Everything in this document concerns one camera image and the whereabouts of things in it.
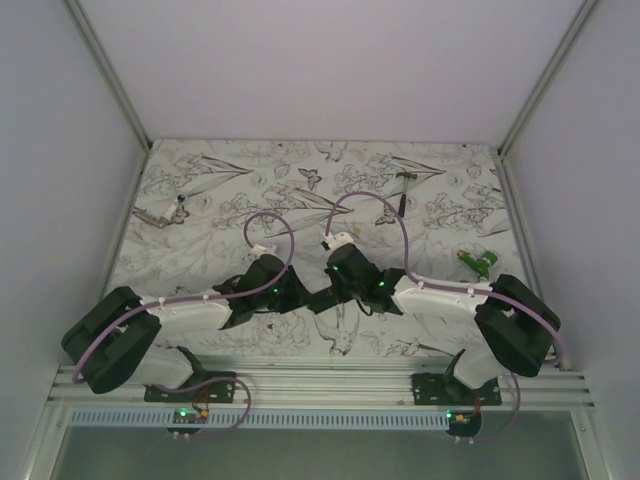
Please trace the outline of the black fuse box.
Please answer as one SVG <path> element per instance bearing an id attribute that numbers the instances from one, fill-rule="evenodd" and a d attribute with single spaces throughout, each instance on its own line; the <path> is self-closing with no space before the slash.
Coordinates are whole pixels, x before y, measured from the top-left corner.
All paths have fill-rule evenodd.
<path id="1" fill-rule="evenodd" d="M 327 287 L 311 295 L 307 308 L 315 315 L 319 315 L 348 301 L 349 298 L 342 295 L 340 291 L 334 287 Z"/>

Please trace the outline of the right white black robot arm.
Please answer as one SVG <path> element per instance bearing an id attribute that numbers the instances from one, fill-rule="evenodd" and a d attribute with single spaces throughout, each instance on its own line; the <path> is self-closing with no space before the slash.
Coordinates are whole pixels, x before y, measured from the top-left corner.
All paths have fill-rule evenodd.
<path id="1" fill-rule="evenodd" d="M 558 317 L 512 275 L 493 283 L 433 280 L 379 269 L 347 233 L 327 236 L 322 246 L 331 285 L 314 295 L 314 314 L 354 301 L 367 313 L 433 315 L 477 326 L 482 342 L 456 353 L 437 381 L 452 403 L 468 403 L 505 373 L 536 377 L 558 339 Z"/>

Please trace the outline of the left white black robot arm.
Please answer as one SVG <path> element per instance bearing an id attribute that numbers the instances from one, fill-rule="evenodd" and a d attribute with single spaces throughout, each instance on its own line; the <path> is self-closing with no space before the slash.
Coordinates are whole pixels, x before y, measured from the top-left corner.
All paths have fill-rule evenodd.
<path id="1" fill-rule="evenodd" d="M 311 298 L 294 267 L 271 249 L 254 248 L 248 270 L 200 294 L 157 298 L 128 286 L 112 290 L 63 337 L 61 346 L 75 364 L 72 381 L 95 394 L 127 382 L 197 399 L 208 372 L 177 340 L 249 322 L 259 312 L 286 314 Z"/>

